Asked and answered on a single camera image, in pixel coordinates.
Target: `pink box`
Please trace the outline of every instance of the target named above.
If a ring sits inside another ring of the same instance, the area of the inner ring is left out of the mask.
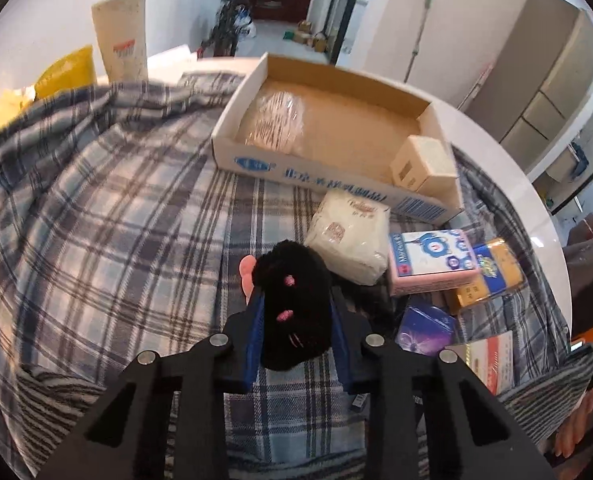
[[[446,290],[479,274],[477,259],[461,229],[390,234],[390,295]]]

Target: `purple box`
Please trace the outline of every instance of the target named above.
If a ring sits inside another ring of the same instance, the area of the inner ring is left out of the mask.
[[[403,314],[397,344],[409,352],[435,356],[452,343],[454,319],[440,308],[415,302]]]

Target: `mop handle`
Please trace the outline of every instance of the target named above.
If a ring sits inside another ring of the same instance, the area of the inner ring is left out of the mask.
[[[410,64],[408,65],[408,71],[405,73],[405,79],[403,80],[404,83],[408,82],[408,79],[410,77],[410,72],[413,70],[414,60],[419,55],[419,47],[421,46],[421,37],[423,35],[423,30],[425,29],[425,22],[428,19],[428,13],[430,12],[431,5],[432,5],[432,0],[425,0],[425,9],[423,11],[421,27],[419,28],[419,34],[417,36],[417,41],[414,44],[413,56],[412,56],[412,59],[410,60]]]

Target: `person's hand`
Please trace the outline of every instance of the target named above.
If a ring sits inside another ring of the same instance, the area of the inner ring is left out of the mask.
[[[593,388],[586,392],[579,407],[565,420],[559,428],[555,441],[555,455],[568,458],[574,447],[580,443],[585,435],[588,415],[593,410]]]

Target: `white box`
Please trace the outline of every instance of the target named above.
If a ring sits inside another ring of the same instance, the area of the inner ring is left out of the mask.
[[[147,81],[145,0],[97,2],[92,21],[109,81]]]
[[[264,84],[304,100],[302,156],[246,145],[239,138],[241,121]],[[441,225],[463,210],[457,182],[442,202],[392,182],[390,163],[409,135],[441,140],[453,158],[429,102],[365,75],[265,54],[225,107],[212,133],[212,148],[222,170],[321,193],[344,189],[397,214]]]

